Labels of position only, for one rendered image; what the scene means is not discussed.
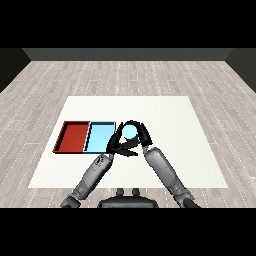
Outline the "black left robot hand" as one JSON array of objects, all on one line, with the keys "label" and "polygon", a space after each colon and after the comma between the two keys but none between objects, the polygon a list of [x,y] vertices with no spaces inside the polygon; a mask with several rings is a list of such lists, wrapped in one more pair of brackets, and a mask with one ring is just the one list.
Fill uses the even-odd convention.
[{"label": "black left robot hand", "polygon": [[124,124],[121,123],[116,132],[111,136],[106,147],[106,153],[109,155],[120,154],[126,157],[137,156],[137,153],[131,151],[131,148],[137,147],[140,144],[139,140],[131,140],[124,143],[119,142],[122,137],[123,128]]}]

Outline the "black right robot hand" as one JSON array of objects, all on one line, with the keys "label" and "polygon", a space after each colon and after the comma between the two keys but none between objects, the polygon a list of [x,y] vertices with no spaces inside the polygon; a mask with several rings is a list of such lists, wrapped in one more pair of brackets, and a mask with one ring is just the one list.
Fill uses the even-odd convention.
[{"label": "black right robot hand", "polygon": [[126,124],[133,125],[136,127],[140,143],[143,147],[153,144],[150,134],[143,123],[130,120],[130,121],[127,121]]}]

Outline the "small blue can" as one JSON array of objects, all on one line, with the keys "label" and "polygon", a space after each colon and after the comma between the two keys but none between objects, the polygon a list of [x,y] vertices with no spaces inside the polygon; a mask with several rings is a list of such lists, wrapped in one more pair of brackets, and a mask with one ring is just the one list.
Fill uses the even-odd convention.
[{"label": "small blue can", "polygon": [[134,140],[136,140],[137,137],[138,137],[136,127],[134,125],[131,125],[131,124],[125,125],[124,128],[122,129],[122,136],[127,141],[134,141]]}]

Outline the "light blue shallow open box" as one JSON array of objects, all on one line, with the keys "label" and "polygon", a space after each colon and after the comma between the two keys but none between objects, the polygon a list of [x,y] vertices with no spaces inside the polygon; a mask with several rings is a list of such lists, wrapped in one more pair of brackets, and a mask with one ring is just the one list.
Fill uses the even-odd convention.
[{"label": "light blue shallow open box", "polygon": [[92,121],[86,135],[83,152],[100,154],[106,152],[107,144],[116,130],[114,121]]}]

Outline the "red shallow open box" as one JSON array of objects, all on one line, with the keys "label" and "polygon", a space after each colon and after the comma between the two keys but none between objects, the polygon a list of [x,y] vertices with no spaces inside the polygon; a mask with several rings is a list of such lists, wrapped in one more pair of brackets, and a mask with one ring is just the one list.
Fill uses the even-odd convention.
[{"label": "red shallow open box", "polygon": [[53,153],[82,154],[89,125],[89,121],[65,121],[56,140]]}]

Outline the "dark grey robot body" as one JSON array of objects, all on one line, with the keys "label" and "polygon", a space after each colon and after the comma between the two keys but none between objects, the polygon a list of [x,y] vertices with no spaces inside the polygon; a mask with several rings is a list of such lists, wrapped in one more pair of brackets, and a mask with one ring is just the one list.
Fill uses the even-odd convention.
[{"label": "dark grey robot body", "polygon": [[118,188],[116,195],[98,204],[98,208],[158,208],[155,200],[142,197],[138,188],[132,189],[131,196],[124,195],[124,189]]}]

